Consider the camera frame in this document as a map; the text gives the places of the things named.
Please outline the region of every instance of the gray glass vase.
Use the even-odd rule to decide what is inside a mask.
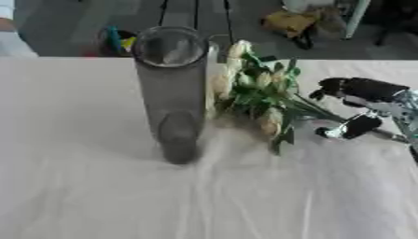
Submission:
[[[174,164],[193,162],[198,155],[208,50],[208,41],[185,27],[148,29],[132,49],[150,130]]]

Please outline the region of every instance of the green leaf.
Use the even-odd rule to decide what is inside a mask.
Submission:
[[[295,75],[295,77],[298,77],[298,76],[300,76],[300,74],[301,74],[301,70],[300,70],[300,68],[298,68],[298,67],[295,67],[294,69],[293,69],[293,75]]]
[[[286,134],[294,119],[294,115],[289,109],[282,110],[282,113],[283,113],[283,122],[282,122],[281,134]]]
[[[292,70],[296,67],[297,63],[298,63],[298,60],[296,60],[296,59],[290,60],[289,65],[288,65],[287,70],[286,70],[286,73],[288,74],[288,73],[292,72]]]
[[[276,65],[274,66],[274,72],[278,72],[285,69],[285,66],[282,63],[276,63]]]
[[[286,134],[283,135],[283,139],[290,145],[295,144],[295,130],[293,127],[290,127]]]
[[[280,147],[283,143],[283,138],[280,136],[277,136],[275,139],[273,139],[270,142],[270,149],[273,153],[275,153],[276,155],[280,155]]]

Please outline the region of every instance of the flower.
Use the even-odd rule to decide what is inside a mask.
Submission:
[[[243,69],[244,60],[239,58],[229,58],[227,61],[227,67],[234,71],[235,74],[240,72]]]
[[[236,72],[229,69],[226,65],[223,67],[219,76],[213,80],[214,93],[219,95],[220,99],[230,98],[233,82],[235,81]]]
[[[273,83],[279,83],[280,81],[283,80],[284,77],[285,77],[285,75],[284,75],[284,72],[283,71],[276,71],[272,75],[272,82]]]
[[[269,72],[263,72],[257,78],[257,85],[259,88],[264,89],[272,83],[272,75]]]
[[[238,82],[244,86],[250,86],[253,84],[253,79],[248,75],[244,74],[243,72],[240,73],[238,76]]]
[[[258,123],[263,133],[269,138],[277,137],[282,130],[283,114],[276,108],[270,108],[258,119]]]
[[[245,53],[252,51],[252,45],[251,43],[240,40],[239,42],[235,43],[231,48],[230,52],[228,54],[228,58],[232,59],[239,59],[241,58]]]

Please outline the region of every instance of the white fabric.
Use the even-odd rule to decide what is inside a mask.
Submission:
[[[303,93],[325,77],[418,89],[418,62],[300,67]],[[418,238],[405,145],[329,141],[312,122],[277,157],[252,134],[208,122],[200,161],[173,166],[148,132],[131,59],[0,59],[0,112],[0,238]]]
[[[31,48],[16,32],[0,32],[0,56],[35,57]]]
[[[15,0],[0,0],[0,18],[13,19]]]

